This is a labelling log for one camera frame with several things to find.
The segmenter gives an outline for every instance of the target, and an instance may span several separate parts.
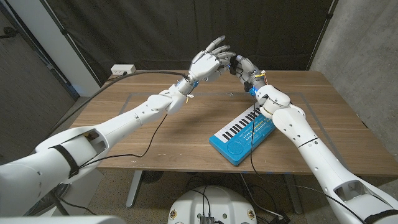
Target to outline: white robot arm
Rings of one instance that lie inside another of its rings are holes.
[[[176,113],[187,95],[207,78],[214,80],[225,71],[232,52],[214,49],[225,36],[214,40],[193,60],[188,78],[168,90],[152,95],[146,102],[102,124],[72,128],[40,143],[36,153],[0,166],[0,216],[21,216],[59,183],[71,183],[97,167],[120,140],[143,124],[155,121],[166,111]]]
[[[263,106],[261,113],[272,119],[277,129],[297,147],[317,178],[323,193],[352,210],[355,217],[334,200],[328,198],[341,223],[398,223],[398,201],[347,170],[305,119],[305,113],[290,103],[290,98],[258,75],[258,68],[249,59],[236,57],[231,71],[245,84],[245,90]]]

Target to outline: dark curtain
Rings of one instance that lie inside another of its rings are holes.
[[[47,0],[102,83],[115,63],[188,69],[225,35],[260,69],[305,70],[332,0]]]

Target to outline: blue toy keyboard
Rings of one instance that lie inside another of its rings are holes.
[[[275,130],[272,120],[261,114],[258,103],[255,107],[254,111],[253,106],[249,107],[209,138],[210,144],[236,166],[250,154],[253,120],[253,149]]]

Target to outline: concrete wall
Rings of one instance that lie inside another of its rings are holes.
[[[398,161],[398,1],[339,0],[310,69]]]

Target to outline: wooden table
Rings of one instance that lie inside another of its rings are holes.
[[[173,75],[130,77],[98,95],[72,127],[98,124],[146,101],[176,82]],[[335,156],[356,175],[398,175],[398,163],[365,127],[320,72],[267,72],[268,82],[301,107],[307,121]],[[249,157],[240,165],[227,161],[208,142],[210,136],[252,105],[239,80],[224,73],[213,83],[201,82],[182,109],[166,118],[142,158],[119,157],[101,168],[201,172],[253,172]],[[144,125],[109,153],[142,154],[160,120]],[[279,130],[253,152],[258,172],[311,174],[299,151]]]

